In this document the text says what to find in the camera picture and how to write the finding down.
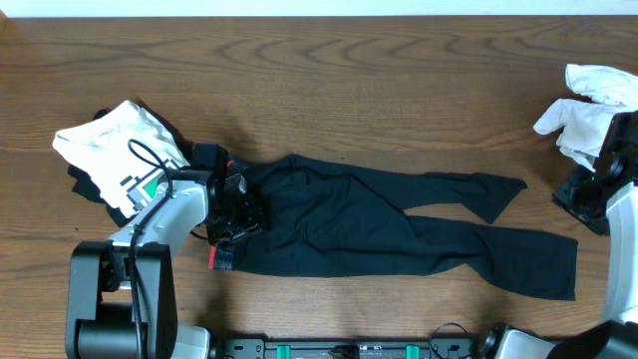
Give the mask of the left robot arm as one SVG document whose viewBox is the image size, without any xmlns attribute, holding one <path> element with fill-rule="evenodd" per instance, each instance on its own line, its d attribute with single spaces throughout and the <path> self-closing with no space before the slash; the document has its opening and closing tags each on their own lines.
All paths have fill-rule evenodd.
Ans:
<svg viewBox="0 0 638 359">
<path fill-rule="evenodd" d="M 200 224 L 212 246 L 262 226 L 243 176 L 171 171 L 129 224 L 105 241 L 81 242 L 71 256 L 67 356 L 222 357 L 210 330 L 177 319 L 172 260 Z"/>
</svg>

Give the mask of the white garment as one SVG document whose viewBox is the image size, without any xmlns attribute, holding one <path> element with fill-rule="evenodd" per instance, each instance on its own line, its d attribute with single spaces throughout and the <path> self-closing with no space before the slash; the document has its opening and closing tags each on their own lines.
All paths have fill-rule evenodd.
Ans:
<svg viewBox="0 0 638 359">
<path fill-rule="evenodd" d="M 612 118 L 637 110 L 637 77 L 608 66 L 568 64 L 565 83 L 586 102 L 559 99 L 540 116 L 533 129 L 540 135 L 560 132 L 560 152 L 594 170 Z"/>
</svg>

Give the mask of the black leggings red waistband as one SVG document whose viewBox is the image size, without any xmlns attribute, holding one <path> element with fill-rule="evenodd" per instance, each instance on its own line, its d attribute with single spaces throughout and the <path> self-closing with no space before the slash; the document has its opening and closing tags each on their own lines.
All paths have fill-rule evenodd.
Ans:
<svg viewBox="0 0 638 359">
<path fill-rule="evenodd" d="M 471 267 L 499 288 L 575 297 L 577 243 L 498 227 L 524 181 L 487 174 L 405 175 L 291 155 L 244 170 L 267 226 L 211 258 L 218 270 L 286 277 L 431 275 Z"/>
</svg>

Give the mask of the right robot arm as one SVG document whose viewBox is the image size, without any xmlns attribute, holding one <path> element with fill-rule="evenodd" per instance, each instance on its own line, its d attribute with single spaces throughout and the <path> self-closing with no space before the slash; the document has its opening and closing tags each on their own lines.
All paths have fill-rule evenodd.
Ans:
<svg viewBox="0 0 638 359">
<path fill-rule="evenodd" d="M 562 341 L 550 342 L 507 329 L 495 359 L 637 359 L 637 181 L 631 179 L 607 201 L 610 261 L 601 323 Z"/>
</svg>

